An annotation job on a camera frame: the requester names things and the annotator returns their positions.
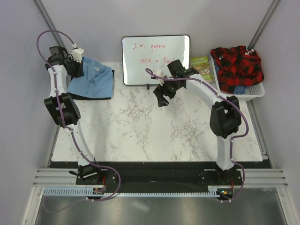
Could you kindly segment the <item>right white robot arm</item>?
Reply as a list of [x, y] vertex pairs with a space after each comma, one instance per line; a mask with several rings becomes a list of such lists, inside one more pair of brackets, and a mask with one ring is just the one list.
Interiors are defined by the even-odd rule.
[[214, 177], [217, 183], [226, 184], [232, 178], [229, 170], [234, 167], [230, 139], [241, 125], [238, 99], [218, 92], [196, 69], [186, 69], [180, 60], [169, 63], [167, 67], [170, 76], [166, 76], [162, 70], [145, 69], [151, 75], [151, 79], [159, 80], [153, 91], [158, 107], [169, 105], [166, 97], [172, 99], [179, 89], [185, 88], [196, 94], [210, 108], [210, 129], [217, 137], [216, 164], [219, 167]]

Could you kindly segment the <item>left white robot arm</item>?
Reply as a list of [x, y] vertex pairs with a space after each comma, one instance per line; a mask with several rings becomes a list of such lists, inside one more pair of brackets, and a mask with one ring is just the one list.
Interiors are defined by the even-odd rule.
[[103, 173], [96, 166], [94, 155], [84, 139], [79, 119], [79, 108], [67, 90], [66, 78], [83, 76], [83, 49], [75, 47], [69, 54], [64, 47], [49, 48], [51, 56], [45, 67], [51, 77], [51, 92], [44, 104], [56, 125], [67, 134], [78, 162], [78, 171], [69, 173], [76, 176], [77, 185], [96, 185], [103, 179]]

